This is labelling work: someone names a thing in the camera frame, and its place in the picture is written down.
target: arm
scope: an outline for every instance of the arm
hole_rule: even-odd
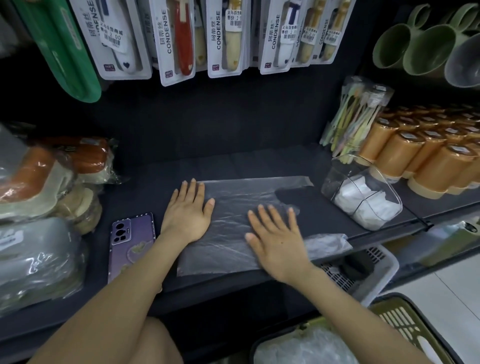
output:
[[[258,237],[246,239],[260,264],[276,280],[297,289],[334,326],[337,333],[363,364],[432,364],[425,354],[407,342],[377,315],[341,290],[308,259],[293,209],[288,212],[288,228],[273,206],[269,214],[263,206],[260,215],[248,217]]]
[[[148,309],[183,248],[205,234],[214,200],[202,210],[205,185],[173,192],[152,248],[68,320],[30,364],[119,364],[133,355]]]

